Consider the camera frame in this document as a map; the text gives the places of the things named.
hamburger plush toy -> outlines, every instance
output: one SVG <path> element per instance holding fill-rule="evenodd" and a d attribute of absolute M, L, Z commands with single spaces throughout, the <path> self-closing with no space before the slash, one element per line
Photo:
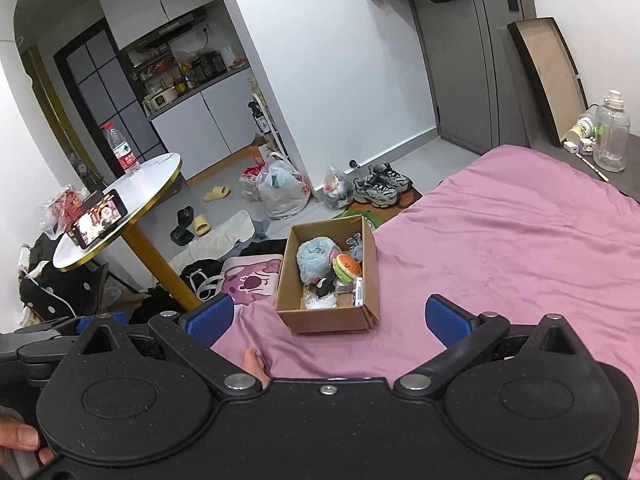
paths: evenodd
<path fill-rule="evenodd" d="M 334 272 L 345 283 L 351 283 L 354 278 L 362 276 L 362 267 L 348 254 L 338 254 L 332 261 Z"/>

white marble tabletop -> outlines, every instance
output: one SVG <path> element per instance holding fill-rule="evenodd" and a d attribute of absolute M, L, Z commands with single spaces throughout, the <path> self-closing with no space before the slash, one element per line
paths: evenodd
<path fill-rule="evenodd" d="M 85 250 L 63 234 L 53 255 L 53 265 L 58 269 L 71 270 L 100 253 L 156 203 L 177 178 L 180 166 L 180 155 L 165 153 L 141 164 L 133 176 L 121 176 L 104 192 L 115 189 L 127 208 L 127 215 L 103 240 Z"/>

phone screen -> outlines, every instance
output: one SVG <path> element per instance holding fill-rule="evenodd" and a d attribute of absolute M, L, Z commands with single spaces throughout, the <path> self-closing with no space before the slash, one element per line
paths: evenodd
<path fill-rule="evenodd" d="M 84 243 L 90 245 L 101 232 L 121 218 L 122 215 L 113 201 L 113 195 L 107 194 L 76 221 L 76 227 Z"/>

round table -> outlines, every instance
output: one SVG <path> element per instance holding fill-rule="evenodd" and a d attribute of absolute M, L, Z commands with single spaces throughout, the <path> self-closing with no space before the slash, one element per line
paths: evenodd
<path fill-rule="evenodd" d="M 122 236 L 145 267 L 178 303 L 186 310 L 193 310 L 199 306 L 201 302 L 196 295 L 169 266 L 142 229 L 136 225 L 136 222 L 154 206 L 178 178 L 181 166 L 180 155 L 167 153 L 141 164 L 140 170 L 134 175 L 121 176 L 104 192 L 115 189 L 127 208 L 127 215 L 112 232 L 87 249 L 80 248 L 69 236 L 62 235 L 53 255 L 53 265 L 61 270 L 75 269 L 87 263 L 115 239 Z"/>

range hood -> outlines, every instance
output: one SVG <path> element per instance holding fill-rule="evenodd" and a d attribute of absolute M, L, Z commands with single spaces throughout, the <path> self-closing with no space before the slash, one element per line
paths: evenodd
<path fill-rule="evenodd" d="M 185 32 L 189 32 L 193 27 L 203 23 L 206 19 L 207 11 L 204 7 L 198 7 L 188 14 L 180 16 L 180 18 L 176 18 L 172 22 L 156 28 L 156 30 L 153 30 L 146 36 L 134 41 L 131 47 L 140 53 L 146 52 L 183 35 Z"/>

